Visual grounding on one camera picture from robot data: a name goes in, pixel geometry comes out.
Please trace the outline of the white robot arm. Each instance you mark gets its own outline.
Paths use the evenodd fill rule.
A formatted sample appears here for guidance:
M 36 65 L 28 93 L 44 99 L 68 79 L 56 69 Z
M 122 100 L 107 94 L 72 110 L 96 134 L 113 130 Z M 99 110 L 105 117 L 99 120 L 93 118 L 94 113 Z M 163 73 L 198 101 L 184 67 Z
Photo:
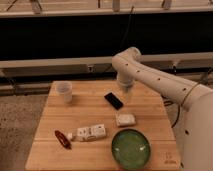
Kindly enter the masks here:
M 112 58 L 117 83 L 128 90 L 137 80 L 187 111 L 181 171 L 213 171 L 213 89 L 141 64 L 130 47 Z

